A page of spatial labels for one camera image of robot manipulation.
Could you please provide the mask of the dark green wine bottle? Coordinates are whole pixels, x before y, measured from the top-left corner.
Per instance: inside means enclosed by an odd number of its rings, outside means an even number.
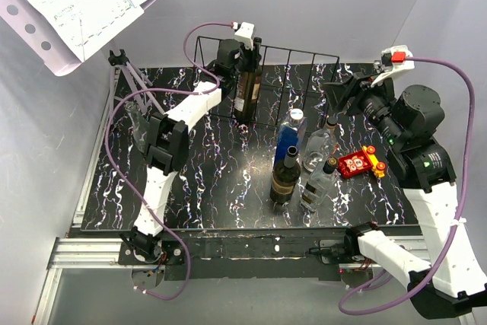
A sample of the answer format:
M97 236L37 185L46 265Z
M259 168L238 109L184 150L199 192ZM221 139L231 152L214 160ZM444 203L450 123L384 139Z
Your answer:
M277 161L272 171L269 197L273 202L285 204L293 195L295 185L301 175L298 162L298 148L288 147L283 159Z
M255 37L253 45L262 45L262 38ZM241 72L234 98L234 116L240 123L251 121L254 116L262 81L262 66L255 72Z

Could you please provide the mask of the tall clear bottle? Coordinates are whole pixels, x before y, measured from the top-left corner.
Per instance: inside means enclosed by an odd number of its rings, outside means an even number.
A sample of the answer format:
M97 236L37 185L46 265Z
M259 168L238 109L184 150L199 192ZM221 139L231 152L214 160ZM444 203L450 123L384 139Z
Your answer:
M127 101L124 104L124 109L129 116L132 123L132 138L137 149L145 154L147 147L147 137L149 124L142 112L138 108L138 104L134 101Z

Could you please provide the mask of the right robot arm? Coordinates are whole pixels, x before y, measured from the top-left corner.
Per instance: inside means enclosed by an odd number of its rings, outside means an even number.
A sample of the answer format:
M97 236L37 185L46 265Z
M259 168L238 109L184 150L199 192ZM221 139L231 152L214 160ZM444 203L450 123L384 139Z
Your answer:
M348 229L345 255L381 265L425 319L461 317L485 306L486 275L463 219L466 191L434 138L444 119L438 93L414 84L395 95L392 78L362 74L323 88L333 110L362 114L386 140L386 166L414 209L429 258L416 257L373 224Z

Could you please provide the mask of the clear square bottle orange label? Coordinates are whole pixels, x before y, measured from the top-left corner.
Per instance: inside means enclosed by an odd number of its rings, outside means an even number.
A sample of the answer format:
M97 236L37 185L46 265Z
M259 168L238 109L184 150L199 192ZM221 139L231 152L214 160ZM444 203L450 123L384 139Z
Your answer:
M338 159L329 156L321 161L310 174L301 195L300 204L305 209L315 212L319 205L324 202L326 194L335 186L338 173Z

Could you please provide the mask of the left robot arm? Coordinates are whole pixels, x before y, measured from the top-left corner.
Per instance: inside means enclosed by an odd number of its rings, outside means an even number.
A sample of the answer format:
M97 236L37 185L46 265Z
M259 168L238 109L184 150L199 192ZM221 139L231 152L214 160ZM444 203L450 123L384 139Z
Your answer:
M164 213L170 188L189 156L189 133L204 115L218 106L245 76L259 67L262 39L239 37L222 40L209 71L218 84L201 81L189 95L165 113L154 113L142 136L147 183L142 206L130 234L123 241L137 260L152 264L164 255L156 235L164 230Z

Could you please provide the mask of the black wire wine rack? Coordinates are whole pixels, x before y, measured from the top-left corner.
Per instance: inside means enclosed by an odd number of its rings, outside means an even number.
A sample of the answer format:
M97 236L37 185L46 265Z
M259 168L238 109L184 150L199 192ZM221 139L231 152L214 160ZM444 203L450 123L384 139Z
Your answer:
M198 127L230 129L239 127L274 130L286 113L299 108L307 118L307 130L324 124L328 105L323 85L335 81L340 58L327 53L289 49L263 44L262 81L256 107L250 121L239 123L234 117L233 90L228 97L197 124Z

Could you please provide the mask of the blue square glass bottle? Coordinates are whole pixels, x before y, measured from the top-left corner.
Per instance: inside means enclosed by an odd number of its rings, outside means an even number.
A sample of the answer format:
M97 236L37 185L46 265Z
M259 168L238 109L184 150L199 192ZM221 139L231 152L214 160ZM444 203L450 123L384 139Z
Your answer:
M280 124L274 164L285 158L289 147L294 146L301 151L301 145L307 129L307 117L303 110L293 108L288 111Z

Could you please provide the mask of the clear round bottle cork stopper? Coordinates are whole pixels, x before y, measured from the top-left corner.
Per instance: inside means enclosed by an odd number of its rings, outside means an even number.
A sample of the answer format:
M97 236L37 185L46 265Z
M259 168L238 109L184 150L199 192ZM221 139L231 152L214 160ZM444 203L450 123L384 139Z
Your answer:
M303 168L308 173L311 173L320 162L325 161L329 156L337 156L339 150L335 136L337 123L336 116L328 116L324 127L310 135L302 158Z

